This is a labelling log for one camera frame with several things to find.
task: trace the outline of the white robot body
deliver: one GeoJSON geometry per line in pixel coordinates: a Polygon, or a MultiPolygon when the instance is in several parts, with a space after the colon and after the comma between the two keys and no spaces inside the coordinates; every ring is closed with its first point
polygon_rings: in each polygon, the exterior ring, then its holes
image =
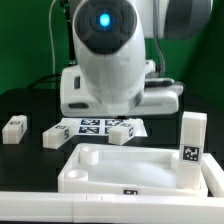
{"type": "Polygon", "coordinates": [[[159,0],[157,19],[153,0],[70,1],[78,65],[63,70],[62,113],[96,117],[177,112],[183,86],[152,79],[156,65],[145,59],[144,38],[153,37],[154,25],[158,38],[192,37],[207,23],[213,1],[159,0]],[[101,23],[103,14],[111,20],[108,26],[101,23]]]}

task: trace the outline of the green background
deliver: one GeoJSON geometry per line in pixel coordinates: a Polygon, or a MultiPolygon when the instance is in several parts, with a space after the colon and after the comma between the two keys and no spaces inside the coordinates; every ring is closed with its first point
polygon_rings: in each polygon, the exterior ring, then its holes
{"type": "MultiPolygon", "coordinates": [[[[52,73],[48,12],[52,0],[0,0],[0,94],[25,88],[52,73]]],[[[62,9],[53,11],[56,72],[68,64],[67,29],[62,9]]],[[[187,41],[161,41],[167,77],[224,111],[224,1],[214,0],[208,25],[187,41]]],[[[152,40],[147,58],[158,61],[152,40]]]]}

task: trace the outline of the white block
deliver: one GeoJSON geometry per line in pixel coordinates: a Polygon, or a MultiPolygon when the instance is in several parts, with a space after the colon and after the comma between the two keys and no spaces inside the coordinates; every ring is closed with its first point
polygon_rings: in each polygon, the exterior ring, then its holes
{"type": "Polygon", "coordinates": [[[3,144],[19,144],[27,130],[27,117],[13,116],[2,130],[3,144]]]}
{"type": "Polygon", "coordinates": [[[43,133],[43,147],[58,149],[78,132],[78,122],[62,121],[43,133]]]}
{"type": "Polygon", "coordinates": [[[201,166],[192,163],[178,164],[177,185],[178,189],[198,190],[200,188],[201,166]]]}
{"type": "Polygon", "coordinates": [[[181,127],[181,145],[204,147],[207,114],[184,112],[181,127]]]}
{"type": "Polygon", "coordinates": [[[177,188],[197,190],[200,187],[206,124],[206,114],[184,112],[180,140],[180,162],[177,171],[177,188]]]}
{"type": "Polygon", "coordinates": [[[109,130],[109,143],[115,145],[123,145],[136,134],[136,126],[123,122],[109,130]]]}

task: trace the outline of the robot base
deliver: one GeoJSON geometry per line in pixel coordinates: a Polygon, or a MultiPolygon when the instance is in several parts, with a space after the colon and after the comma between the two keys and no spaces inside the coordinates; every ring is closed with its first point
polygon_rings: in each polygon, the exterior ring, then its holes
{"type": "Polygon", "coordinates": [[[133,110],[125,114],[111,114],[89,93],[82,71],[77,65],[63,70],[60,90],[61,110],[67,117],[172,114],[179,109],[178,96],[182,92],[183,86],[179,84],[148,88],[140,104],[133,110]]]}

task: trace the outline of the black table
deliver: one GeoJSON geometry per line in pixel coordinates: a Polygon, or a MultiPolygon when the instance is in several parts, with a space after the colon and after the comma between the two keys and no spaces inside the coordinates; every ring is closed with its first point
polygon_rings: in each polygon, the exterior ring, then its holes
{"type": "MultiPolygon", "coordinates": [[[[127,146],[178,149],[183,111],[206,112],[205,152],[224,167],[224,114],[200,97],[185,93],[173,115],[142,116],[148,137],[135,137],[127,146]]],[[[58,90],[15,89],[0,96],[0,128],[14,115],[28,117],[28,130],[18,145],[3,145],[0,137],[0,191],[57,192],[57,176],[79,143],[108,144],[106,136],[74,136],[57,150],[42,146],[42,133],[58,122],[58,90]]]]}

